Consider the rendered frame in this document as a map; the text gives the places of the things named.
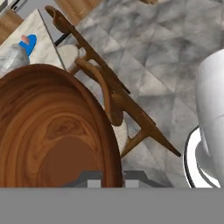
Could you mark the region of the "blue plate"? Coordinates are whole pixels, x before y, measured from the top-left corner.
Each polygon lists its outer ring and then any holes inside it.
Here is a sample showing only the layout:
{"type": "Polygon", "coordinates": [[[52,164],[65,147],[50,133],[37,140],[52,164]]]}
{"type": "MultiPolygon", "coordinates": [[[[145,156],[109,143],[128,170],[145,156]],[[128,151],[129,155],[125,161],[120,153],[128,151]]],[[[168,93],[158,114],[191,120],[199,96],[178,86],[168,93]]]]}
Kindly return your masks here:
{"type": "Polygon", "coordinates": [[[29,38],[30,43],[29,44],[26,44],[26,43],[20,41],[19,42],[19,45],[23,49],[25,49],[26,55],[27,56],[30,56],[31,53],[32,53],[32,51],[33,51],[33,49],[34,49],[34,47],[35,47],[35,45],[36,45],[36,43],[37,43],[37,37],[36,37],[35,34],[30,34],[30,35],[25,35],[25,36],[27,36],[29,38]]]}

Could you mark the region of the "brown wooden stool, cream cushion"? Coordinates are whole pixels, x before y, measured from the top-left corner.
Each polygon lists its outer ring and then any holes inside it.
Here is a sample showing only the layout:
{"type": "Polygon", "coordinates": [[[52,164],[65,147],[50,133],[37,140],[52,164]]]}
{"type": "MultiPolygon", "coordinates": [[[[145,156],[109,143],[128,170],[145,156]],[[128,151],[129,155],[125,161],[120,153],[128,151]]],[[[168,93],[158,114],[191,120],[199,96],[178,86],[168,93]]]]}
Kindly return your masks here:
{"type": "Polygon", "coordinates": [[[168,151],[180,157],[181,153],[167,140],[148,114],[130,97],[130,91],[66,17],[50,5],[47,5],[45,10],[52,17],[54,26],[63,33],[61,38],[56,41],[56,45],[69,34],[72,34],[77,40],[77,43],[68,51],[68,55],[74,53],[68,72],[76,74],[81,70],[101,86],[105,112],[113,126],[122,125],[123,113],[126,112],[140,127],[134,137],[127,136],[127,141],[120,152],[121,158],[125,157],[147,137],[153,138],[168,151]]]}

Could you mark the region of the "grey marbled bowl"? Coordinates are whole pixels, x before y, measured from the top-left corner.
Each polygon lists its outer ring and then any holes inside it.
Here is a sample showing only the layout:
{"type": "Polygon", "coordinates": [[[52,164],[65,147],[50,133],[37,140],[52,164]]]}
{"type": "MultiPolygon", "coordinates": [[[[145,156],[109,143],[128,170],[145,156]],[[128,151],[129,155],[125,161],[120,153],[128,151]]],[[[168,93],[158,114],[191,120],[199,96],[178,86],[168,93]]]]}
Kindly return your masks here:
{"type": "Polygon", "coordinates": [[[30,64],[25,49],[19,44],[7,46],[0,52],[0,78],[12,70],[30,64]]]}

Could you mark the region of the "white rounded object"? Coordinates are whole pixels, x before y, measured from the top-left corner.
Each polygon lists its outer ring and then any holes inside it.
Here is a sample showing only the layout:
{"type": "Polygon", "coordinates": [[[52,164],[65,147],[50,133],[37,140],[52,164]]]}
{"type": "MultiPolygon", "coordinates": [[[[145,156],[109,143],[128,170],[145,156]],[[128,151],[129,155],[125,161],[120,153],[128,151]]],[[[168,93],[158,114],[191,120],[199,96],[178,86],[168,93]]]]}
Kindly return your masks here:
{"type": "Polygon", "coordinates": [[[224,48],[206,57],[197,70],[195,101],[199,131],[210,171],[224,188],[224,48]]]}

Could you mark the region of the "white disc with black rim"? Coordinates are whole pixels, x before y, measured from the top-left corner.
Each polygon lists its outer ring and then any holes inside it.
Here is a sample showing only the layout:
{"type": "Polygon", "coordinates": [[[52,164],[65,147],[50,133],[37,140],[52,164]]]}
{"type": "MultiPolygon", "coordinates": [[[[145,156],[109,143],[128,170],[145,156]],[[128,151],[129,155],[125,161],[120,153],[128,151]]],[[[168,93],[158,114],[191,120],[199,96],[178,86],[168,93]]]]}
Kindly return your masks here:
{"type": "Polygon", "coordinates": [[[221,187],[212,160],[203,148],[199,127],[195,127],[186,139],[183,168],[191,188],[221,187]]]}

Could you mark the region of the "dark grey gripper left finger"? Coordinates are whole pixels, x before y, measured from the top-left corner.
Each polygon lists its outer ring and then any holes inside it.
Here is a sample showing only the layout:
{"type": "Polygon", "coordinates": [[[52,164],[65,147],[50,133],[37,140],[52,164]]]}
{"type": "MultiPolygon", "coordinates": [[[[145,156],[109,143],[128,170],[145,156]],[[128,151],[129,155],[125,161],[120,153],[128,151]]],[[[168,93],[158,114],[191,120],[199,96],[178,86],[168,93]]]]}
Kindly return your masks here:
{"type": "Polygon", "coordinates": [[[101,188],[102,173],[100,171],[83,171],[77,179],[64,184],[64,187],[101,188]]]}

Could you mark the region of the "brown wooden bowl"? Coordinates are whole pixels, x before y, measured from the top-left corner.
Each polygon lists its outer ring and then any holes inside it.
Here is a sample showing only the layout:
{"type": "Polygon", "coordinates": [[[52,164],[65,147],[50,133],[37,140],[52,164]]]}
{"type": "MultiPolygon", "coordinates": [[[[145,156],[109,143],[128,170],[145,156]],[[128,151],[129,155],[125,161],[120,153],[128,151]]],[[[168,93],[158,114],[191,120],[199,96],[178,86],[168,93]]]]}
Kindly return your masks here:
{"type": "Polygon", "coordinates": [[[100,172],[123,184],[114,131],[100,103],[66,71],[22,66],[0,79],[0,187],[59,187],[100,172]]]}

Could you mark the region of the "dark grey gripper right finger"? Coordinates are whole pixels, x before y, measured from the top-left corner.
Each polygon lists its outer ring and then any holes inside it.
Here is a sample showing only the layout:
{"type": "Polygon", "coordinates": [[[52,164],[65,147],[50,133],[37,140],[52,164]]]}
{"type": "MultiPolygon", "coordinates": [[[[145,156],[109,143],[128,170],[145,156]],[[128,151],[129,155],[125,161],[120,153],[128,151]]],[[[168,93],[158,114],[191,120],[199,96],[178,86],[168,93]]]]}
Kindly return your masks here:
{"type": "Polygon", "coordinates": [[[125,171],[123,174],[125,188],[164,188],[163,185],[147,177],[144,171],[125,171]]]}

